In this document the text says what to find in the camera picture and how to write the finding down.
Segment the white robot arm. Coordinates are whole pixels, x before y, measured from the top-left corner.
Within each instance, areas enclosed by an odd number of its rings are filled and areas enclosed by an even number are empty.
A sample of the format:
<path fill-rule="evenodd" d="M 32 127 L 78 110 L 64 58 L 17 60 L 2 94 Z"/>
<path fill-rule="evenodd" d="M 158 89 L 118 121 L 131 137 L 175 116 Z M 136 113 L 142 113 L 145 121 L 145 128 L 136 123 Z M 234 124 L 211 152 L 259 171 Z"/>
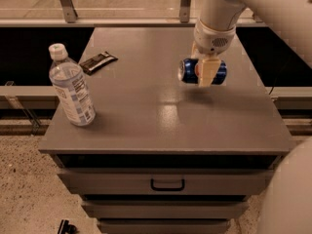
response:
<path fill-rule="evenodd" d="M 194 29 L 192 56 L 201 87 L 220 66 L 216 37 L 231 39 L 239 16 L 251 9 L 294 52 L 312 64 L 311 0 L 203 0 Z M 280 163 L 266 190 L 257 234 L 312 234 L 312 139 L 296 146 Z"/>

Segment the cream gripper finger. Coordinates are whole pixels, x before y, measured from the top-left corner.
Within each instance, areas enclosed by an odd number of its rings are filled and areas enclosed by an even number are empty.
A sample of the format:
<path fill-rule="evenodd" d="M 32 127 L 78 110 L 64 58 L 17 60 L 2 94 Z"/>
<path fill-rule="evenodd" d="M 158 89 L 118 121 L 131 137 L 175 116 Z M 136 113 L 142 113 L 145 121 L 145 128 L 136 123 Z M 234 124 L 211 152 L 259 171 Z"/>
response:
<path fill-rule="evenodd" d="M 209 87 L 220 67 L 219 58 L 203 58 L 199 61 L 199 86 Z"/>
<path fill-rule="evenodd" d="M 193 59 L 202 59 L 204 57 L 204 54 L 202 53 L 202 48 L 199 47 L 196 42 L 193 42 L 191 57 Z"/>

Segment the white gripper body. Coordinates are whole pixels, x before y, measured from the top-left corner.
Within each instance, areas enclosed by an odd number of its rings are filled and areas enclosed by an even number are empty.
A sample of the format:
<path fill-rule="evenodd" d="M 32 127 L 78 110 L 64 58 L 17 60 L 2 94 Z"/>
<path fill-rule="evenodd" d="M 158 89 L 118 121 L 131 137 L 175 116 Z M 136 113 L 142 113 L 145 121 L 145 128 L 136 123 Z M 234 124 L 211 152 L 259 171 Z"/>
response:
<path fill-rule="evenodd" d="M 225 31 L 211 29 L 198 19 L 193 33 L 193 52 L 202 55 L 219 55 L 230 47 L 235 32 L 236 27 Z"/>

